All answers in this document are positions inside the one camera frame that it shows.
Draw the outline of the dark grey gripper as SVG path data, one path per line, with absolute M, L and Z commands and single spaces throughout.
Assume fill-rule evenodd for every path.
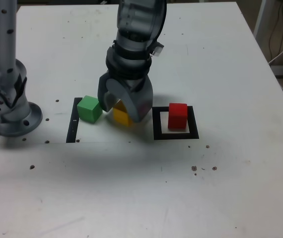
M 121 101 L 133 122 L 141 122 L 152 108 L 153 89 L 149 77 L 136 80 L 111 79 L 109 73 L 99 78 L 98 101 L 109 112 Z

